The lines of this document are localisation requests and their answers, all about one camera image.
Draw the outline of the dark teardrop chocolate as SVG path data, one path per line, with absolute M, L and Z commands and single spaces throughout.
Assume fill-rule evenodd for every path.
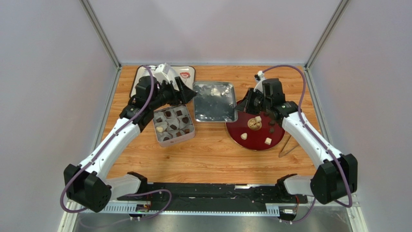
M 189 123 L 189 119 L 187 117 L 182 118 L 182 122 L 185 124 Z

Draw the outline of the red round plate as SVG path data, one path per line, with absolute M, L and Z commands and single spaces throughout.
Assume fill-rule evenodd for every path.
M 251 115 L 243 112 L 237 113 L 238 119 L 235 122 L 226 122 L 225 126 L 230 135 L 238 145 L 254 151 L 263 151 L 275 147 L 285 135 L 285 130 L 277 123 L 270 126 L 268 123 L 271 118 L 264 113 L 260 113 L 261 121 L 256 121 L 256 115 Z M 273 133 L 269 132 L 270 128 L 274 128 Z M 247 133 L 246 140 L 241 139 L 241 134 Z M 265 139 L 271 138 L 271 145 L 265 144 Z

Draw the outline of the silver tin lid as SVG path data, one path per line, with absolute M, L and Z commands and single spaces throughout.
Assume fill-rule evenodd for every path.
M 193 99 L 196 121 L 224 123 L 237 121 L 235 88 L 232 83 L 196 81 L 193 83 L 193 91 L 197 93 Z

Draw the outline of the square chocolate tin box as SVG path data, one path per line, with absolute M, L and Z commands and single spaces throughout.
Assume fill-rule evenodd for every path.
M 194 123 L 186 105 L 155 111 L 153 123 L 161 147 L 176 145 L 195 137 Z

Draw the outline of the metal tongs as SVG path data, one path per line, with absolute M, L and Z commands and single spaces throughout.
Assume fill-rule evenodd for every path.
M 292 152 L 297 147 L 299 147 L 299 143 L 296 141 L 296 139 L 292 135 L 286 134 L 286 143 L 281 149 L 278 157 L 282 158 L 286 156 L 287 154 Z

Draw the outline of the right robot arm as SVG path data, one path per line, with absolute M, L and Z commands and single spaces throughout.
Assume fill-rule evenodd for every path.
M 347 197 L 345 206 L 352 206 L 352 194 L 357 190 L 357 159 L 334 148 L 310 124 L 300 105 L 285 99 L 279 79 L 265 79 L 256 88 L 250 88 L 235 110 L 256 116 L 267 113 L 310 157 L 316 173 L 287 175 L 278 180 L 282 190 L 290 195 L 312 196 L 321 204 L 339 203 Z

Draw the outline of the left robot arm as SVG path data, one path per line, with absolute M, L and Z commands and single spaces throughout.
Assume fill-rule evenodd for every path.
M 68 198 L 84 209 L 98 213 L 110 200 L 138 194 L 143 186 L 143 176 L 128 172 L 122 177 L 108 179 L 108 172 L 129 143 L 154 118 L 155 110 L 167 104 L 187 104 L 197 95 L 180 77 L 159 81 L 153 76 L 144 76 L 135 89 L 104 140 L 78 165 L 69 164 L 65 168 L 61 200 Z

